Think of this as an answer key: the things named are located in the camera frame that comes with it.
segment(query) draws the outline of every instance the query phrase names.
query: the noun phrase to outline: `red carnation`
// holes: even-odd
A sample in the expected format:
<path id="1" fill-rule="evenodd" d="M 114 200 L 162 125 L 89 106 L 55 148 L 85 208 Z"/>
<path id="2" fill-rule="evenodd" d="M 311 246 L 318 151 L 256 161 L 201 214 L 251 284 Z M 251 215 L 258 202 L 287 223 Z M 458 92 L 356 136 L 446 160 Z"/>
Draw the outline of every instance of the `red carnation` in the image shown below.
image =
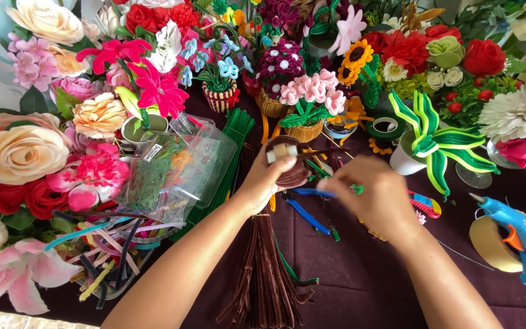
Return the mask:
<path id="1" fill-rule="evenodd" d="M 504 70 L 503 50 L 490 39 L 472 40 L 464 56 L 464 69 L 475 76 L 493 76 Z"/>
<path id="2" fill-rule="evenodd" d="M 387 38 L 387 34 L 382 32 L 373 31 L 369 34 L 365 34 L 362 39 L 365 39 L 369 46 L 375 50 L 375 54 L 381 55 L 385 46 L 384 40 Z"/>
<path id="3" fill-rule="evenodd" d="M 0 213 L 9 215 L 19 211 L 19 204 L 25 199 L 29 184 L 0 184 Z"/>
<path id="4" fill-rule="evenodd" d="M 133 34 L 135 34 L 135 28 L 137 26 L 141 26 L 149 32 L 156 33 L 165 26 L 165 23 L 163 22 L 163 20 L 158 18 L 154 9 L 134 4 L 131 6 L 131 10 L 127 13 L 125 26 L 127 27 L 127 30 Z"/>
<path id="5" fill-rule="evenodd" d="M 448 26 L 445 25 L 435 25 L 430 26 L 426 28 L 426 42 L 429 43 L 430 41 L 441 39 L 445 36 L 455 36 L 458 42 L 460 44 L 464 44 L 464 40 L 460 39 L 462 37 L 462 34 L 458 30 L 457 27 L 452 27 L 451 29 L 448 28 Z"/>
<path id="6" fill-rule="evenodd" d="M 182 37 L 186 35 L 188 30 L 194 29 L 194 26 L 202 27 L 200 14 L 194 11 L 189 0 L 172 8 L 156 8 L 156 16 L 160 22 L 173 20 L 178 25 Z"/>
<path id="7" fill-rule="evenodd" d="M 427 70 L 426 60 L 430 53 L 426 49 L 426 36 L 413 31 L 405 37 L 400 30 L 386 38 L 387 46 L 383 49 L 383 61 L 392 58 L 397 65 L 404 65 L 407 76 L 423 73 Z"/>
<path id="8" fill-rule="evenodd" d="M 39 220 L 50 220 L 52 211 L 68 209 L 68 192 L 55 192 L 50 189 L 45 178 L 33 181 L 26 194 L 26 206 Z"/>

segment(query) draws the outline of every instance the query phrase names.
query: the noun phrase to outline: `tape roll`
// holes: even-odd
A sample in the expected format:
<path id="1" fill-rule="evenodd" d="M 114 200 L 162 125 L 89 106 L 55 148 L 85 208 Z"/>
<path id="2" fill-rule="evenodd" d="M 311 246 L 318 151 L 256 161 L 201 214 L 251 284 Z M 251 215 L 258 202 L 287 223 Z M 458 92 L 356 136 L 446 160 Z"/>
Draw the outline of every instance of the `tape roll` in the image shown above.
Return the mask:
<path id="1" fill-rule="evenodd" d="M 522 272 L 521 258 L 512 251 L 499 233 L 499 223 L 482 216 L 470 226 L 470 240 L 478 254 L 491 266 L 504 272 Z"/>
<path id="2" fill-rule="evenodd" d="M 381 142 L 388 142 L 395 140 L 403 134 L 405 131 L 406 123 L 405 120 L 399 118 L 394 113 L 381 112 L 374 115 L 375 120 L 373 122 L 368 121 L 366 123 L 366 133 L 371 138 L 374 138 Z M 386 131 L 379 131 L 376 129 L 378 123 L 386 122 L 389 124 Z"/>

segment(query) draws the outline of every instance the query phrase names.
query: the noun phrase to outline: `blue pipe cleaner flower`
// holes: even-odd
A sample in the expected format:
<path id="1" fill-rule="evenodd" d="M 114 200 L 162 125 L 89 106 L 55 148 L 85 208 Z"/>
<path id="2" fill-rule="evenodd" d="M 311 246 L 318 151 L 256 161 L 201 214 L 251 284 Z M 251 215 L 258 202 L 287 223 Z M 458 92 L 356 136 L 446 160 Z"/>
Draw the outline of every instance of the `blue pipe cleaner flower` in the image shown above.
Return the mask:
<path id="1" fill-rule="evenodd" d="M 271 41 L 271 39 L 268 36 L 264 35 L 261 37 L 261 43 L 265 47 L 271 47 L 271 45 L 273 44 L 273 41 Z"/>
<path id="2" fill-rule="evenodd" d="M 230 41 L 229 36 L 226 34 L 223 34 L 224 44 L 227 45 L 228 48 L 232 51 L 237 51 L 241 49 L 239 46 L 237 46 L 234 42 Z"/>
<path id="3" fill-rule="evenodd" d="M 192 39 L 190 41 L 186 41 L 186 48 L 180 52 L 180 55 L 184 57 L 185 60 L 188 60 L 190 56 L 194 55 L 196 53 L 196 47 L 198 45 L 196 44 L 196 39 Z"/>
<path id="4" fill-rule="evenodd" d="M 205 60 L 208 61 L 208 54 L 203 53 L 202 51 L 199 51 L 198 56 L 196 56 L 194 60 L 192 61 L 192 63 L 194 64 L 194 71 L 198 72 L 202 68 L 204 68 Z"/>
<path id="5" fill-rule="evenodd" d="M 192 69 L 188 65 L 182 71 L 182 84 L 186 87 L 192 86 Z"/>
<path id="6" fill-rule="evenodd" d="M 238 78 L 238 67 L 233 63 L 233 60 L 230 57 L 224 59 L 224 61 L 219 60 L 219 73 L 223 78 L 237 79 Z"/>
<path id="7" fill-rule="evenodd" d="M 247 56 L 243 56 L 243 66 L 245 67 L 245 70 L 254 73 L 253 67 L 251 66 L 251 62 L 249 62 L 249 58 Z"/>
<path id="8" fill-rule="evenodd" d="M 212 47 L 212 44 L 216 41 L 216 39 L 210 39 L 207 43 L 204 44 L 204 48 L 210 48 Z"/>

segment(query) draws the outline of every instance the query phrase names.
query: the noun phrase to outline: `burgundy tablecloth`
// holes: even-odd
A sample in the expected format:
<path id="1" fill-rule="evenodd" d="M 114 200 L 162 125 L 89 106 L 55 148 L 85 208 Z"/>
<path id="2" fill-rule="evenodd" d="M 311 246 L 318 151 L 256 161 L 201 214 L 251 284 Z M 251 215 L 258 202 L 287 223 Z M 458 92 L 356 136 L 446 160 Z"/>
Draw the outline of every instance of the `burgundy tablecloth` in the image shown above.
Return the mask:
<path id="1" fill-rule="evenodd" d="M 224 114 L 217 114 L 208 108 L 199 86 L 196 84 L 190 88 L 189 93 L 191 97 L 186 101 L 186 112 L 212 118 L 222 129 L 226 121 Z M 256 121 L 247 139 L 247 142 L 256 145 L 262 136 L 259 109 L 244 90 L 240 98 L 238 105 Z M 275 123 L 275 119 L 269 120 L 270 133 Z M 368 144 L 367 135 L 360 129 L 345 142 L 353 155 L 373 154 Z M 314 149 L 325 147 L 325 137 L 318 137 L 311 146 Z M 388 161 L 389 158 L 383 156 L 383 159 Z M 349 158 L 342 156 L 341 160 L 346 163 Z M 484 264 L 468 238 L 476 204 L 467 192 L 498 200 L 508 198 L 512 207 L 526 211 L 526 170 L 504 169 L 502 175 L 493 175 L 494 182 L 489 189 L 476 190 L 460 180 L 454 166 L 455 163 L 450 161 L 446 180 L 452 191 L 449 199 L 455 200 L 456 206 L 441 202 L 441 195 L 432 187 L 425 170 L 407 177 L 409 188 L 440 202 L 442 216 L 437 220 L 428 218 L 425 224 L 432 234 L 450 248 Z M 320 278 L 319 286 L 314 288 L 316 303 L 300 306 L 306 328 L 427 327 L 409 276 L 388 243 L 373 238 L 355 216 L 336 200 L 324 201 L 314 196 L 297 196 L 297 200 L 325 226 L 334 226 L 341 238 L 340 242 L 335 242 L 332 236 L 318 235 L 281 198 L 277 198 L 277 210 L 272 219 L 283 255 L 301 279 Z M 214 319 L 231 300 L 250 232 L 251 223 L 248 221 L 206 282 L 182 328 L 226 327 L 226 324 L 217 324 Z M 158 248 L 150 263 L 166 248 Z M 505 328 L 526 329 L 526 287 L 518 274 L 492 271 L 448 252 Z M 40 293 L 50 309 L 42 317 L 91 325 L 100 325 L 118 301 L 107 301 L 103 310 L 95 310 L 95 297 L 78 302 L 77 284 L 47 290 L 42 288 Z M 168 291 L 148 292 L 150 295 L 165 293 Z M 14 312 L 7 295 L 0 298 L 0 311 Z M 139 318 L 140 322 L 147 317 L 146 314 L 130 316 Z M 167 317 L 170 314 L 164 309 L 162 314 L 153 316 Z"/>

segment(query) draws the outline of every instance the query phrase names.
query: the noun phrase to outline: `blue pliers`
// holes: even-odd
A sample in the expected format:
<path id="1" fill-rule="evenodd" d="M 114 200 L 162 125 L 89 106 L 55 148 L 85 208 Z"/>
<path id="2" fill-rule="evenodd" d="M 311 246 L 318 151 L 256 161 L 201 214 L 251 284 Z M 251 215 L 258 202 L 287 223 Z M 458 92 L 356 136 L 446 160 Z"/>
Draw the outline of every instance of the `blue pliers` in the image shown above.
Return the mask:
<path id="1" fill-rule="evenodd" d="M 303 195 L 315 195 L 315 196 L 323 196 L 323 197 L 334 197 L 335 195 L 326 192 L 321 191 L 317 189 L 310 189 L 305 187 L 296 187 L 294 189 L 285 190 L 281 193 L 281 196 L 283 199 L 290 204 L 293 209 L 303 217 L 308 223 L 310 223 L 314 228 L 317 228 L 320 232 L 330 235 L 330 230 L 325 228 L 324 225 L 320 224 L 310 213 L 304 210 L 302 206 L 300 206 L 299 203 L 293 198 L 296 194 L 303 194 Z"/>

